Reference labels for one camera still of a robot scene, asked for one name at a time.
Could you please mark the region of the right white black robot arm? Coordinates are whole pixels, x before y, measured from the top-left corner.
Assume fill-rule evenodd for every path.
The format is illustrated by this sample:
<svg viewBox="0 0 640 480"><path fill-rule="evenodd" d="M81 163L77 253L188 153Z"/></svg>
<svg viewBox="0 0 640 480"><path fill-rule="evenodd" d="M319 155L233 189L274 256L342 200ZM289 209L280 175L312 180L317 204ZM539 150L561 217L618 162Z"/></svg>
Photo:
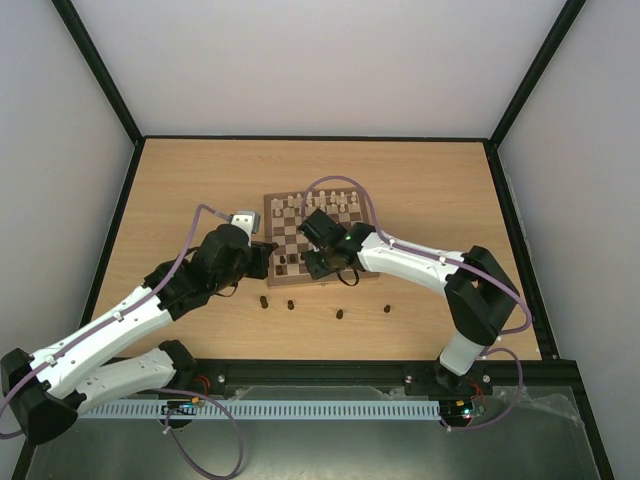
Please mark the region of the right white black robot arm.
<svg viewBox="0 0 640 480"><path fill-rule="evenodd" d="M484 247L444 251L399 240L377 224L346 228L318 209L298 231L313 245L302 254L315 280L346 269L391 275L444 296L455 332L439 354L435 381L447 391L471 379L475 361L505 335L527 330L533 315L496 258Z"/></svg>

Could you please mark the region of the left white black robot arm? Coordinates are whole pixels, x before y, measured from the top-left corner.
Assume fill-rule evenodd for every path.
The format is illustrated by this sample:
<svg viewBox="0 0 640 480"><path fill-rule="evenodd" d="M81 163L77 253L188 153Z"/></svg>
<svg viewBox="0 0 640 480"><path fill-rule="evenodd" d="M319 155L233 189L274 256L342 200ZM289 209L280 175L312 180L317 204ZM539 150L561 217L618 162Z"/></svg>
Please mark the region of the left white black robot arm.
<svg viewBox="0 0 640 480"><path fill-rule="evenodd" d="M111 358L137 340L205 306L244 278L267 276L270 243L253 240L259 220L241 211L209 232L192 258L167 261L124 300L67 338L34 353L15 348L1 359L4 406L20 434L41 445L92 408L140 390L189 383L195 361L169 341L120 365Z"/></svg>

